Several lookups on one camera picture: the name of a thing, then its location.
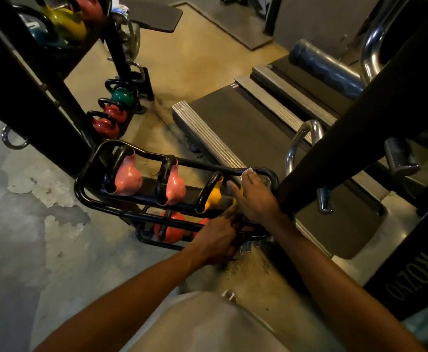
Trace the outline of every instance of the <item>hand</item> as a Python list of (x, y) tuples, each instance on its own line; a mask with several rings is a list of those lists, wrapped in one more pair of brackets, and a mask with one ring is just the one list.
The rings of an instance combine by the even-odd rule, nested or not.
[(254, 171), (246, 170), (242, 174), (242, 186), (243, 195), (233, 182), (227, 182), (227, 187), (237, 200), (241, 212), (250, 220), (258, 222), (266, 229), (275, 221), (289, 221), (287, 216), (282, 213), (274, 195)]
[(229, 207), (211, 219), (185, 248), (195, 254), (198, 264), (227, 263), (237, 252), (237, 233), (242, 228), (242, 213), (236, 206)]

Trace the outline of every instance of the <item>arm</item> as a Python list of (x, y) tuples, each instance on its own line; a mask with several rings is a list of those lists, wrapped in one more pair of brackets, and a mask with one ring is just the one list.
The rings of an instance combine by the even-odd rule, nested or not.
[(235, 207), (209, 221), (182, 251), (105, 294), (67, 320), (35, 352), (118, 351), (178, 284), (206, 264), (229, 261), (241, 215)]
[(229, 182), (240, 210), (259, 222), (293, 261), (328, 325), (349, 351), (417, 351), (417, 339), (377, 300), (302, 236), (253, 171), (242, 175), (243, 194)]

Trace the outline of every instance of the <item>pink kettlebell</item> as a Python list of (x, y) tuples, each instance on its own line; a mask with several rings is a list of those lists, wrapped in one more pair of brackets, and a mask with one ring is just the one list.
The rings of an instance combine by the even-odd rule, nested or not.
[(174, 155), (166, 156), (157, 177), (155, 198), (160, 206), (174, 205), (186, 195), (186, 184), (178, 175), (178, 160)]
[(130, 196), (140, 190), (142, 174), (135, 167), (135, 151), (122, 146), (116, 152), (116, 160), (105, 175), (104, 187), (109, 194)]

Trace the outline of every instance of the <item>teal kettlebell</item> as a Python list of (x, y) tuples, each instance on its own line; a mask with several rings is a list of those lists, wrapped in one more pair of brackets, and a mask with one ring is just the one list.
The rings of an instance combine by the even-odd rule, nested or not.
[(106, 89), (111, 94), (111, 100), (118, 101), (129, 109), (134, 104), (134, 89), (128, 82), (119, 79), (110, 79), (104, 83)]
[(13, 5), (13, 8), (21, 15), (28, 15), (39, 20), (45, 28), (41, 28), (37, 22), (28, 23), (28, 29), (33, 38), (39, 45), (51, 51), (51, 54), (57, 58), (65, 57), (78, 50), (78, 48), (69, 45), (56, 31), (51, 20), (41, 12), (25, 5)]

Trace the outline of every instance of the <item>black metal post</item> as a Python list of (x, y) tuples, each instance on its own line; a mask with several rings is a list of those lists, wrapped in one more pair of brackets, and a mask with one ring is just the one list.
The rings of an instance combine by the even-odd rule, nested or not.
[(0, 120), (75, 178), (90, 147), (1, 39), (0, 69)]
[(266, 15), (265, 28), (264, 28), (264, 32), (267, 35), (274, 34), (274, 28), (276, 26), (276, 18), (277, 18), (277, 14), (279, 13), (279, 8), (281, 7), (281, 2), (282, 0), (271, 0), (271, 3), (269, 4), (269, 9)]
[(348, 111), (281, 183), (278, 198), (297, 212), (383, 155), (390, 136), (412, 138), (428, 128), (428, 20)]
[[(64, 84), (63, 79), (53, 69), (53, 59), (38, 45), (8, 0), (0, 0), (0, 31), (35, 75), (46, 84), (49, 92), (59, 102), (77, 129), (85, 136), (89, 136), (92, 142), (100, 143), (101, 136), (88, 121), (83, 109)], [(4, 71), (7, 67), (6, 63), (0, 66)]]
[(126, 62), (126, 57), (124, 56), (123, 46), (119, 40), (119, 35), (117, 34), (116, 25), (114, 22), (108, 22), (108, 26), (105, 28), (102, 34), (106, 45), (111, 53), (111, 58), (113, 58), (114, 66), (116, 67), (117, 74), (119, 77), (126, 81), (131, 81), (131, 67)]

